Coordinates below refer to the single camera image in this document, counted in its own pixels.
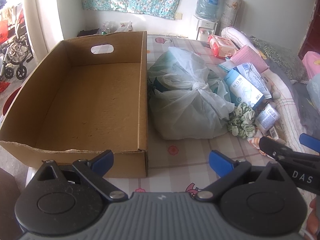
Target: wall switch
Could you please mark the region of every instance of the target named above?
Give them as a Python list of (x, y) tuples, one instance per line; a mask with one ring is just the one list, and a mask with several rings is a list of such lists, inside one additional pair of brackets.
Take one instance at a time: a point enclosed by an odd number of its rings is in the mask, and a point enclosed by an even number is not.
[(176, 20), (182, 20), (182, 13), (175, 13), (175, 14), (174, 14), (174, 18), (175, 18)]

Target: pink towel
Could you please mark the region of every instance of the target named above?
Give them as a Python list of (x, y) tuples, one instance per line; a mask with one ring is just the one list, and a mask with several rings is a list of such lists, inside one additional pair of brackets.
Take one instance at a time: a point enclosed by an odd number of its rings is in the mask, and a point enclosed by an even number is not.
[(235, 63), (235, 65), (252, 63), (259, 73), (262, 73), (269, 68), (264, 60), (248, 45), (243, 46), (231, 57), (231, 60)]
[(307, 69), (309, 79), (320, 73), (320, 55), (313, 51), (308, 51), (302, 60)]

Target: cardboard box handle hole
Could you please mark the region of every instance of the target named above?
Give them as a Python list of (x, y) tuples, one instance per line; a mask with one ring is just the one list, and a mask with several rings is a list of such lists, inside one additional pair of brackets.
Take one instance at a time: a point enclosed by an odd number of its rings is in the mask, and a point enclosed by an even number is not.
[(93, 46), (91, 48), (91, 52), (93, 54), (105, 54), (105, 53), (111, 53), (113, 52), (114, 48), (110, 44), (104, 44), (104, 45), (98, 45), (98, 46)]

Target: pillow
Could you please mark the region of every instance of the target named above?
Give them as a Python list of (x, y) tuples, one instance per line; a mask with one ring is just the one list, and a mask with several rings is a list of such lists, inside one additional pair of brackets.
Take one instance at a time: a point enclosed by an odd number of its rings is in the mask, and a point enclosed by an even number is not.
[(308, 82), (309, 78), (306, 68), (299, 57), (290, 49), (255, 37), (251, 37), (250, 40), (257, 49), (262, 51), (267, 58), (266, 60), (270, 59), (279, 65), (280, 69), (286, 74), (292, 83), (301, 82), (306, 84)]
[(231, 39), (240, 49), (243, 46), (248, 45), (251, 49), (253, 49), (257, 54), (260, 55), (260, 52), (254, 47), (249, 38), (234, 27), (224, 28), (221, 31), (221, 36)]
[(320, 54), (314, 51), (308, 51), (302, 60), (307, 69), (309, 79), (320, 73)]

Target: gray gripper base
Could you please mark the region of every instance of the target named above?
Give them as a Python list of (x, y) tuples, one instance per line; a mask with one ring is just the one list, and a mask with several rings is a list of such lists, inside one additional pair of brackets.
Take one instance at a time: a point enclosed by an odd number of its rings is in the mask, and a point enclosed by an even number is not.
[(265, 238), (247, 235), (219, 215), (212, 203), (201, 203), (189, 193), (134, 193), (111, 204), (91, 227), (63, 237), (26, 233), (21, 240), (303, 240), (295, 233)]

